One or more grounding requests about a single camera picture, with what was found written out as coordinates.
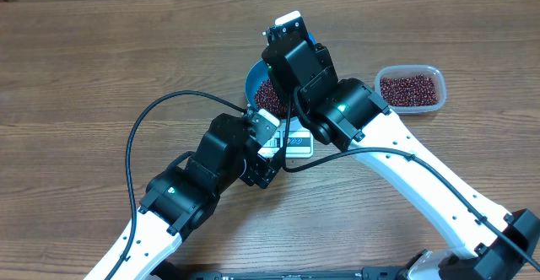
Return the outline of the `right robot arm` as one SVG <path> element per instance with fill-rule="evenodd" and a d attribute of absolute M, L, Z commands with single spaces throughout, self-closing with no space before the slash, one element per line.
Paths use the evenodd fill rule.
<path fill-rule="evenodd" d="M 327 48 L 286 27 L 266 32 L 262 60 L 303 127 L 341 157 L 354 156 L 393 185 L 448 247 L 423 251 L 404 279 L 510 279 L 532 264 L 539 220 L 482 196 L 433 155 L 374 90 L 339 79 Z"/>

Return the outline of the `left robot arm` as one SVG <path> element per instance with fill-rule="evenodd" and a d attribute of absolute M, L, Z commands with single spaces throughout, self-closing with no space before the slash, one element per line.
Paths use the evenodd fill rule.
<path fill-rule="evenodd" d="M 155 277 L 159 264 L 209 219 L 234 181 L 268 186 L 278 169 L 258 152 L 280 124 L 264 109 L 214 118 L 196 151 L 184 153 L 149 182 L 136 219 L 87 277 Z"/>

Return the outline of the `white kitchen scale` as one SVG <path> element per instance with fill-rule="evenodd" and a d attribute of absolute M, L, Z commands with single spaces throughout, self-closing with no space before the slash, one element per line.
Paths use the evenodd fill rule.
<path fill-rule="evenodd" d="M 265 143 L 258 151 L 264 158 L 272 158 L 274 154 L 283 146 L 285 137 L 286 122 L 274 133 L 273 137 Z M 287 138 L 286 158 L 287 159 L 308 159 L 314 154 L 314 138 L 311 132 L 302 127 L 297 117 L 290 121 L 289 135 Z"/>

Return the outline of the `red beans in bowl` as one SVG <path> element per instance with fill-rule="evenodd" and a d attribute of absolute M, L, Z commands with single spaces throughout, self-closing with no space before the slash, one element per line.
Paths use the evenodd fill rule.
<path fill-rule="evenodd" d="M 279 119 L 284 119 L 287 116 L 288 107 L 280 100 L 269 79 L 258 87 L 254 100 L 259 109 L 264 109 Z"/>

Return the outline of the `teal bowl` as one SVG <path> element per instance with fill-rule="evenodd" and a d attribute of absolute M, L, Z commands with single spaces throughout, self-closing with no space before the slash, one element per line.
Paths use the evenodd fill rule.
<path fill-rule="evenodd" d="M 246 77 L 246 98 L 250 105 L 259 109 L 254 96 L 261 83 L 269 79 L 280 100 L 288 107 L 287 116 L 297 116 L 299 109 L 304 107 L 300 90 L 321 71 L 316 60 L 315 43 L 311 45 L 297 32 L 272 44 L 267 43 L 261 60 Z"/>

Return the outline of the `clear plastic bean container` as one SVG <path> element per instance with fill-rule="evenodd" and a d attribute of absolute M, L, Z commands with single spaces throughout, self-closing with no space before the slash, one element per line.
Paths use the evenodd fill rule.
<path fill-rule="evenodd" d="M 446 82 L 430 65 L 396 65 L 381 69 L 375 91 L 400 115 L 439 110 L 447 98 Z"/>

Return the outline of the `red beans in container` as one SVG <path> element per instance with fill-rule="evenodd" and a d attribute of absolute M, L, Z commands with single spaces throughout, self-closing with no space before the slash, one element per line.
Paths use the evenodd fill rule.
<path fill-rule="evenodd" d="M 380 86 L 381 96 L 392 106 L 428 106 L 438 102 L 435 82 L 423 74 L 408 78 L 383 78 Z"/>

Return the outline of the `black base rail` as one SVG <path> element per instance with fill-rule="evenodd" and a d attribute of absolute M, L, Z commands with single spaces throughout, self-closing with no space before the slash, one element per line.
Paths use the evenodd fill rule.
<path fill-rule="evenodd" d="M 318 272 L 185 272 L 165 261 L 151 273 L 150 279 L 162 280 L 401 280 L 405 267 L 364 267 L 359 271 Z"/>

